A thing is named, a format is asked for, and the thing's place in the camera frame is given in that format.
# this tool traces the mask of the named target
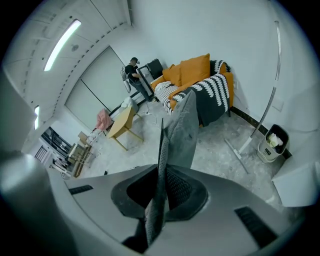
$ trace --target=trash can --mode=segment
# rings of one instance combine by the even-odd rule
[[[276,139],[272,140],[272,142],[268,142],[270,136],[275,134]],[[274,141],[278,141],[279,139],[283,142],[282,145],[271,145]],[[271,129],[266,133],[263,140],[260,141],[257,149],[257,155],[264,163],[271,163],[277,159],[278,156],[282,155],[285,151],[289,142],[288,133],[282,129],[279,125],[274,124]]]

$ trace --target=sliding door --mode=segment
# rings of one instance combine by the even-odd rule
[[[132,86],[131,92],[127,92],[120,75],[123,66],[124,64],[114,50],[109,47],[92,63],[81,78],[110,111],[121,105],[125,98],[136,92],[136,89]]]
[[[105,108],[81,80],[72,89],[65,106],[91,131],[96,126],[97,114]]]

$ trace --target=small wooden table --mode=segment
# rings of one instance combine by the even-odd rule
[[[132,108],[132,106],[127,107],[124,111],[122,111],[115,119],[113,126],[111,127],[109,133],[107,134],[108,138],[114,139],[125,151],[128,151],[124,145],[122,145],[117,138],[122,135],[125,132],[129,132],[135,137],[137,137],[139,140],[144,141],[142,138],[140,138],[138,135],[133,133],[130,129],[132,127],[132,122],[134,119],[134,115],[137,115],[138,117],[142,118],[140,115],[138,115],[135,110]]]

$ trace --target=person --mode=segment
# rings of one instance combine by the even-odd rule
[[[124,71],[128,75],[130,85],[136,88],[136,90],[142,94],[146,101],[152,102],[152,97],[148,95],[148,92],[140,82],[139,78],[141,78],[141,75],[137,73],[137,62],[138,59],[136,57],[133,57],[130,60],[129,65],[125,67]]]

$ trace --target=pink cloth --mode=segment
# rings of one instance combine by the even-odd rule
[[[99,129],[100,131],[107,129],[113,123],[114,121],[112,121],[112,119],[107,113],[107,110],[104,108],[96,115],[95,128]]]

